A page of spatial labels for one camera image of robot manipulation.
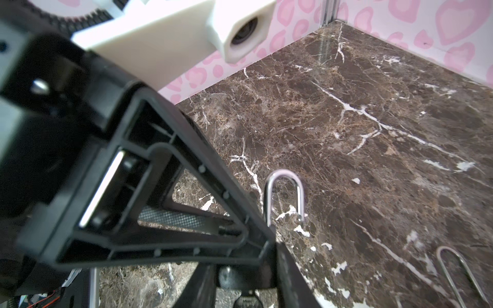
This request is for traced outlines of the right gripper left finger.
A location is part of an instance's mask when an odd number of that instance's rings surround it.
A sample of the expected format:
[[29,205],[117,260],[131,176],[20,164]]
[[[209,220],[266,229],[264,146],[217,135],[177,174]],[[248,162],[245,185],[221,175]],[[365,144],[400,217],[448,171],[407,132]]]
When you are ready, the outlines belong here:
[[173,308],[212,308],[216,301],[217,266],[199,263]]

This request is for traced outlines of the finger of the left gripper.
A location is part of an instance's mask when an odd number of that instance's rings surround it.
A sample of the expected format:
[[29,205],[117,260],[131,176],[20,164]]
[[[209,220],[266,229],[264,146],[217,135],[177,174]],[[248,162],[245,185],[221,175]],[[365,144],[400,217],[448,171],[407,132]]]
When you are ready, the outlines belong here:
[[257,266],[276,237],[192,119],[143,87],[90,137],[18,239],[57,269],[165,262]]

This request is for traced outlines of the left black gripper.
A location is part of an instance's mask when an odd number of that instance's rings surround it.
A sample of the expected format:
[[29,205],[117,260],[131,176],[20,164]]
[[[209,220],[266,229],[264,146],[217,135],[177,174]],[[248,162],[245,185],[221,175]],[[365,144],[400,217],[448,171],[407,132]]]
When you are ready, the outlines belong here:
[[97,224],[75,218],[109,169],[123,132],[155,141],[180,111],[99,56],[83,52],[23,2],[1,2],[1,291],[46,292],[70,267],[165,262],[168,232],[124,219],[155,182],[127,152]]

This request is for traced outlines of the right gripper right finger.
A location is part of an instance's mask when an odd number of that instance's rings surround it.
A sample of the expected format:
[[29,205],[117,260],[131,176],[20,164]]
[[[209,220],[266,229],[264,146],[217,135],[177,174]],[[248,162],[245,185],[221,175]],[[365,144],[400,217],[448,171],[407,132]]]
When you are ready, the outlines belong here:
[[277,243],[276,250],[279,306],[287,308],[321,308],[287,246],[284,243]]

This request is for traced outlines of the red padlock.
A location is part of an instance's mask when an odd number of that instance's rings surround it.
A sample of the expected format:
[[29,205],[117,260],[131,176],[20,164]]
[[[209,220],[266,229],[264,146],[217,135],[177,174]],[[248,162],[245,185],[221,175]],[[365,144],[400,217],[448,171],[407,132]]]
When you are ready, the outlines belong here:
[[[467,307],[467,303],[463,296],[465,293],[462,291],[462,287],[466,285],[466,281],[469,284],[469,288],[480,299],[484,307],[492,307],[485,292],[483,291],[480,283],[476,279],[474,273],[469,267],[466,258],[456,249],[450,246],[439,246],[435,252],[439,266],[445,275],[451,291],[457,299],[459,307]],[[447,262],[445,257],[454,257],[456,268],[450,270],[449,267],[452,262]]]
[[306,220],[303,183],[290,170],[275,170],[269,174],[264,185],[263,219],[272,228],[272,223],[294,214],[302,225]]

